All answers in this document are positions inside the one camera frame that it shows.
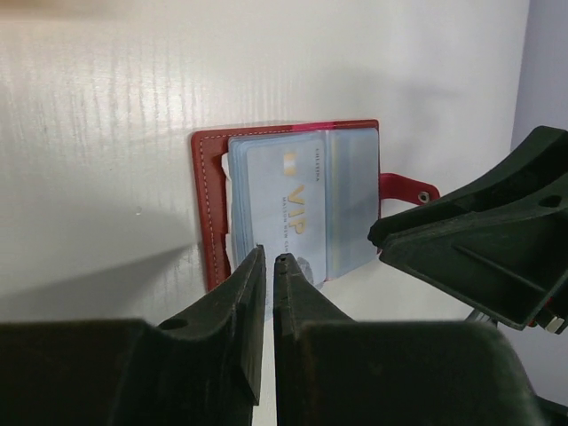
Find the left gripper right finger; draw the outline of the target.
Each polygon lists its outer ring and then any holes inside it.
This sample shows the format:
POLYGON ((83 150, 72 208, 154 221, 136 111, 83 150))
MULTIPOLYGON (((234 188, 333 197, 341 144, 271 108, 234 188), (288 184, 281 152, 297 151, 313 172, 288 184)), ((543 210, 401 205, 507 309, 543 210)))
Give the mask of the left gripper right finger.
POLYGON ((479 321, 357 322, 274 264, 281 425, 536 425, 540 409, 504 335, 479 321))

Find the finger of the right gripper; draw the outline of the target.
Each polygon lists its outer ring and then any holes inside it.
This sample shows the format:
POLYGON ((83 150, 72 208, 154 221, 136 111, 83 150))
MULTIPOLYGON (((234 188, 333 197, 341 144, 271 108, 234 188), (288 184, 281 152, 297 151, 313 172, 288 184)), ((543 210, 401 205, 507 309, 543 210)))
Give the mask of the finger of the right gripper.
POLYGON ((482 177, 368 238, 384 263, 509 327, 566 328, 566 131, 535 128, 482 177))

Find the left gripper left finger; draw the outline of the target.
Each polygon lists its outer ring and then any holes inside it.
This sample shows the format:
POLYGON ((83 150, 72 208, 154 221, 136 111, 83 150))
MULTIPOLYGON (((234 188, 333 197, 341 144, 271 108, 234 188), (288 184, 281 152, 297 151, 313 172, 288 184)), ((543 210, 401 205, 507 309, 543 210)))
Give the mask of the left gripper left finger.
POLYGON ((265 253, 154 326, 4 323, 4 425, 249 425, 260 399, 265 253))

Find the red leather card holder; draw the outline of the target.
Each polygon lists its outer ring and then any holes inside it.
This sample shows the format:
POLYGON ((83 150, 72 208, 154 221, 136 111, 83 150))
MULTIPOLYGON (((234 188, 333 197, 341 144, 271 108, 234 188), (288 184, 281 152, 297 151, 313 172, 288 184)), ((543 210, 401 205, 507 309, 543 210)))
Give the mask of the red leather card holder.
POLYGON ((380 170, 377 120, 198 130, 189 140, 206 287, 255 246, 296 257, 319 285, 375 259, 369 227, 388 199, 423 205, 434 185, 380 170))

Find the white VIP card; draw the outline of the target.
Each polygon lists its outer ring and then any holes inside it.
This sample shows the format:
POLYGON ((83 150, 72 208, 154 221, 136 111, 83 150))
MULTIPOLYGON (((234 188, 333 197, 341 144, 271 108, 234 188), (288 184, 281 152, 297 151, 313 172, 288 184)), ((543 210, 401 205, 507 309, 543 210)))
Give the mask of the white VIP card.
POLYGON ((290 253, 313 285, 326 278, 325 138, 318 132, 245 148, 252 241, 290 253))

